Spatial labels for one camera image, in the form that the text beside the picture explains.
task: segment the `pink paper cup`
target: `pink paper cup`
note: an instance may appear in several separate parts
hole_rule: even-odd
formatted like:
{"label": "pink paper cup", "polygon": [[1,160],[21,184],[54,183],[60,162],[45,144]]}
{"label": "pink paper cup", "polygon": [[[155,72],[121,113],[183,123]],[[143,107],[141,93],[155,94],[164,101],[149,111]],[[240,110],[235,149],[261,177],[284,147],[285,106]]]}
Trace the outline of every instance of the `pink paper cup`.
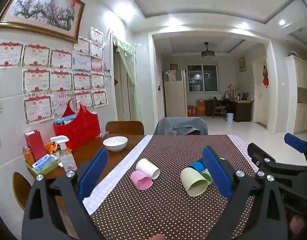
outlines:
{"label": "pink paper cup", "polygon": [[134,171],[131,173],[130,179],[139,190],[149,189],[153,184],[152,179],[141,171]]}

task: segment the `brown polka dot cloth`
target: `brown polka dot cloth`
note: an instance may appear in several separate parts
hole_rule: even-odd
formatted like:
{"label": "brown polka dot cloth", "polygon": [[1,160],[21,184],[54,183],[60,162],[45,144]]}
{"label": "brown polka dot cloth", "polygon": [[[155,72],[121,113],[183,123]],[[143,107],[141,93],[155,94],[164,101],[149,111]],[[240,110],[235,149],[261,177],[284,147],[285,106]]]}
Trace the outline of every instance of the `brown polka dot cloth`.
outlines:
{"label": "brown polka dot cloth", "polygon": [[[137,161],[126,172],[101,206],[91,215],[107,239],[147,240],[157,234],[172,239],[204,239],[224,211],[227,200],[214,184],[197,197],[187,195],[180,172],[202,157],[203,148],[212,146],[219,157],[236,170],[253,176],[245,157],[227,135],[154,135]],[[130,174],[141,158],[160,168],[160,176],[144,191],[138,190]],[[248,218],[253,197],[249,198],[232,237],[238,236]]]}

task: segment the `white trash can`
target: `white trash can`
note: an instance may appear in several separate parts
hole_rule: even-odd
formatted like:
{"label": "white trash can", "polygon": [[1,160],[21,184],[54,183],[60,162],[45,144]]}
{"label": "white trash can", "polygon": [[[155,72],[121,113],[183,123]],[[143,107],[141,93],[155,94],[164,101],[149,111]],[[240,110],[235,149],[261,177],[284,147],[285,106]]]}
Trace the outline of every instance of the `white trash can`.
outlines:
{"label": "white trash can", "polygon": [[232,123],[234,119],[234,114],[228,113],[227,114],[227,122]]}

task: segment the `plum blossom painting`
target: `plum blossom painting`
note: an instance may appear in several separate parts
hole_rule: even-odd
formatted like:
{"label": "plum blossom painting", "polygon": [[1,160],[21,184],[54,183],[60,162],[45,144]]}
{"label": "plum blossom painting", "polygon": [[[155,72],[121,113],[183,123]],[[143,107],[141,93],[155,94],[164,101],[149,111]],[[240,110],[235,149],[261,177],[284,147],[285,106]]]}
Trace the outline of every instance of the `plum blossom painting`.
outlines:
{"label": "plum blossom painting", "polygon": [[78,42],[84,6],[80,0],[9,0],[0,15],[0,27]]}

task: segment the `plastic bottle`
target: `plastic bottle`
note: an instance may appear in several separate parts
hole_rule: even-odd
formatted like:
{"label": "plastic bottle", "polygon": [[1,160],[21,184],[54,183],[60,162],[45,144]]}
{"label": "plastic bottle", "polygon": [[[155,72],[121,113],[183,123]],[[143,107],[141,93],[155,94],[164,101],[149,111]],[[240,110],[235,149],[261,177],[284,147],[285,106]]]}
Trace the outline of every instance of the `plastic bottle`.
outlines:
{"label": "plastic bottle", "polygon": [[52,137],[50,140],[60,145],[60,160],[63,164],[65,172],[71,170],[75,171],[77,169],[76,162],[74,161],[72,153],[69,152],[66,147],[66,142],[69,141],[69,138],[67,136],[60,135]]}

